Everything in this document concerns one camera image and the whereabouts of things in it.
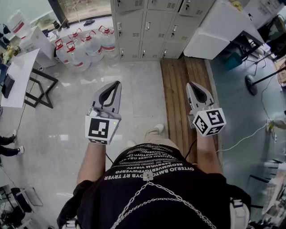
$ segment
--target glossy floor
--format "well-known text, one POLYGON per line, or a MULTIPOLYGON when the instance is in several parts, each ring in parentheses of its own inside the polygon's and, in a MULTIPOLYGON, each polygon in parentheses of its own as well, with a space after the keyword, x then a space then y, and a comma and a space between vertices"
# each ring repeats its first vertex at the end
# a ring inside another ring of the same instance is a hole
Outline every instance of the glossy floor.
MULTIPOLYGON (((158 123, 167 123, 167 117, 159 62, 120 63, 118 59, 104 58, 83 73, 72 73, 62 64, 45 72, 59 80, 49 95, 54 108, 26 105, 23 112, 23 109, 4 107, 0 135, 9 132, 11 135, 21 119, 15 145, 23 145, 25 153, 1 158, 4 169, 18 187, 32 185, 36 189, 44 204, 37 207, 41 224, 56 227, 56 218, 76 187, 88 143, 84 137, 84 119, 97 89, 112 81, 122 84, 119 111, 122 121, 111 145, 107 146, 112 160, 128 140, 142 143, 145 132, 158 123)), ((41 76, 37 79, 44 89, 51 84, 41 76)), ((37 84, 33 85, 31 94, 39 95, 37 84)), ((106 159, 106 168, 110 166, 106 159)))
MULTIPOLYGON (((261 61, 257 67, 256 80, 272 74, 276 71, 273 62, 266 59, 267 65, 261 61)), ((257 129, 266 124, 267 116, 271 119, 284 119, 286 110, 286 93, 282 91, 277 76, 269 78, 257 84, 258 93, 251 95, 245 85, 245 76, 254 74, 255 65, 245 61, 242 65, 225 70, 224 61, 221 56, 210 61, 215 86, 218 93, 219 105, 224 111, 227 125, 223 131, 223 149, 228 149, 239 140, 253 134, 257 129)), ((258 131, 253 137, 242 141, 231 150, 223 152, 223 173, 229 184, 234 184, 252 197, 252 204, 263 205, 265 184, 249 175, 256 175, 263 178, 271 178, 271 170, 264 167, 267 160, 278 159, 285 161, 286 131, 275 129, 277 142, 265 128, 258 131)), ((254 219, 261 217, 261 211, 254 214, 254 219)))

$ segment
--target white cabinet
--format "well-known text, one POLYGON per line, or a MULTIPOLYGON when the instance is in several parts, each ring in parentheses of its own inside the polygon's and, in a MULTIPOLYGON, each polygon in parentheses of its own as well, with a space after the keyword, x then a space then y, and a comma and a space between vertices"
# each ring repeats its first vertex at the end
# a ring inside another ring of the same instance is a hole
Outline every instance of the white cabinet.
POLYGON ((178 59, 185 48, 184 43, 166 42, 161 52, 161 58, 178 59))
POLYGON ((115 12, 143 9, 145 3, 145 0, 112 0, 112 1, 114 1, 115 12))
POLYGON ((121 60, 137 60, 140 41, 119 41, 119 55, 121 60))
POLYGON ((177 15, 175 21, 169 28, 167 39, 172 41, 188 40, 198 28, 199 21, 197 17, 177 15))
POLYGON ((170 26, 172 17, 172 13, 165 11, 147 11, 143 38, 164 39, 170 26))
POLYGON ((204 17, 215 0, 184 0, 179 14, 192 17, 204 17))
POLYGON ((149 0, 148 9, 175 11, 179 0, 149 0))
POLYGON ((118 40, 135 40, 141 37, 143 11, 128 11, 116 14, 118 40))
POLYGON ((143 40, 140 58, 142 60, 159 60, 164 41, 143 40))

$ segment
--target black stand base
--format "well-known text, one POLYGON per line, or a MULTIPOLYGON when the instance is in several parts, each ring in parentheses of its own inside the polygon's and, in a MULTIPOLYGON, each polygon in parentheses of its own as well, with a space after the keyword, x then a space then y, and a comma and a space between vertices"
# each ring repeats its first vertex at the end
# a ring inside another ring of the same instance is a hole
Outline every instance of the black stand base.
POLYGON ((25 103, 28 104, 28 105, 30 105, 30 106, 32 106, 33 108, 35 108, 35 107, 38 105, 38 103, 41 103, 41 104, 43 104, 43 105, 45 105, 45 106, 47 106, 47 107, 53 109, 53 105, 52 105, 52 103, 51 103, 51 101, 50 101, 50 98, 49 98, 49 96, 48 96, 48 93, 49 93, 49 91, 56 85, 56 83, 57 83, 59 80, 56 79, 56 78, 54 78, 54 77, 51 77, 51 76, 49 76, 49 75, 47 75, 47 74, 45 74, 45 73, 43 73, 43 72, 41 72, 41 71, 39 71, 39 70, 37 70, 37 69, 35 69, 35 68, 33 68, 32 72, 35 73, 35 74, 38 74, 38 75, 40 75, 40 76, 42 76, 42 77, 44 77, 44 78, 46 78, 46 79, 48 79, 48 80, 50 80, 50 81, 53 81, 53 83, 51 84, 51 86, 50 86, 46 91, 44 91, 44 90, 43 90, 43 87, 42 87, 42 84, 40 83, 40 81, 38 81, 38 80, 36 80, 36 79, 30 77, 30 80, 31 80, 31 81, 33 81, 33 82, 39 84, 41 94, 40 94, 39 97, 35 97, 34 95, 31 95, 30 93, 26 92, 26 96, 27 96, 28 98, 33 99, 33 100, 35 101, 35 103, 31 103, 31 102, 29 102, 29 101, 26 100, 26 99, 25 99, 25 103), (42 100, 42 97, 43 97, 43 96, 46 97, 47 102, 45 102, 45 101, 42 100))
POLYGON ((246 83, 247 89, 252 95, 257 94, 257 87, 256 85, 253 85, 254 82, 255 82, 254 77, 252 75, 247 75, 245 77, 245 83, 246 83))

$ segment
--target black t-shirt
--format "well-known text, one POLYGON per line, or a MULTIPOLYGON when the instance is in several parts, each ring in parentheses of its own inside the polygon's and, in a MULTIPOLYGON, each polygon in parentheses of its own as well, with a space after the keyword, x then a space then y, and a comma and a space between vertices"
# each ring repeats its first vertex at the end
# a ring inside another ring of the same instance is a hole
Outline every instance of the black t-shirt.
MULTIPOLYGON (((66 219, 77 219, 81 229, 110 229, 124 207, 147 182, 143 173, 153 173, 154 184, 174 192, 206 216, 216 228, 230 228, 230 197, 250 197, 237 187, 229 186, 221 174, 206 174, 188 163, 180 152, 158 144, 141 144, 119 155, 112 167, 96 182, 83 181, 58 217, 61 228, 66 219)), ((156 198, 176 197, 155 186, 147 185, 135 197, 126 213, 156 198)), ((123 228, 210 228, 184 203, 156 200, 133 210, 116 227, 123 228)))

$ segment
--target black pants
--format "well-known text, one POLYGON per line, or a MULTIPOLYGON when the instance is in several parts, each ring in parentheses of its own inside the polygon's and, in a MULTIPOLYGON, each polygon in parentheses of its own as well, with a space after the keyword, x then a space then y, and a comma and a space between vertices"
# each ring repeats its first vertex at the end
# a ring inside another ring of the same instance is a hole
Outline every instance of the black pants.
POLYGON ((5 138, 5 137, 0 136, 0 154, 7 156, 7 157, 12 157, 18 154, 18 149, 6 148, 2 146, 2 145, 9 145, 10 143, 14 141, 14 139, 15 139, 14 137, 5 138))

